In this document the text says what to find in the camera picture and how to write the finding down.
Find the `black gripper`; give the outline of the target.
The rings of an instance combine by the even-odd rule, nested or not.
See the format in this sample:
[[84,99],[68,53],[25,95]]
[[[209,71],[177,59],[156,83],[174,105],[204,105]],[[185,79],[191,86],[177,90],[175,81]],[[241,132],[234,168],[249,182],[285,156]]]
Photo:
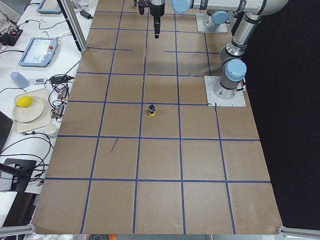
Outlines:
[[149,0],[150,14],[153,16],[154,38],[160,36],[160,18],[165,12],[165,0]]

